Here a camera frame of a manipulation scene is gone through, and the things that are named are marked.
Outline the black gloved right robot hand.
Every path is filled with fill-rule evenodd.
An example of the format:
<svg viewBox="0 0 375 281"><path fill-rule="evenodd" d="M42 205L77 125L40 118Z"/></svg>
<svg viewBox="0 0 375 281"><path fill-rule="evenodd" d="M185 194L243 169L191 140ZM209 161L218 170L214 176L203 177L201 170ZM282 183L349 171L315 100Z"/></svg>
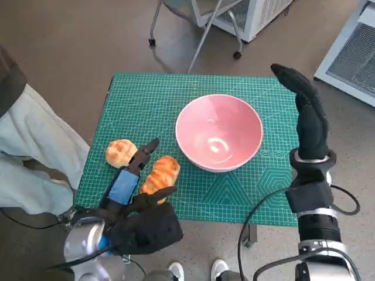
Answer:
<svg viewBox="0 0 375 281"><path fill-rule="evenodd" d="M302 160L324 159L328 154L328 120L317 89L309 79L294 68L274 63L271 65L271 71L280 84L296 94L299 158Z"/></svg>

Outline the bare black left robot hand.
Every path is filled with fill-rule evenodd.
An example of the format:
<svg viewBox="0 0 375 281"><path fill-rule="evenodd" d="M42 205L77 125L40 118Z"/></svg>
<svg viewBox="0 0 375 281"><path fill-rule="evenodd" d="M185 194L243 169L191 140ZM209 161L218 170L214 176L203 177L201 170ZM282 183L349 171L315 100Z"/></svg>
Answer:
<svg viewBox="0 0 375 281"><path fill-rule="evenodd" d="M141 213L164 203L168 196L177 191L175 182L180 166L174 158L163 156L155 162L141 186L141 193L133 196L141 171L158 145L158 138L139 148L128 139L114 140L109 144L105 159L118 172L100 201L97 210L100 217L114 221L133 212Z"/></svg>

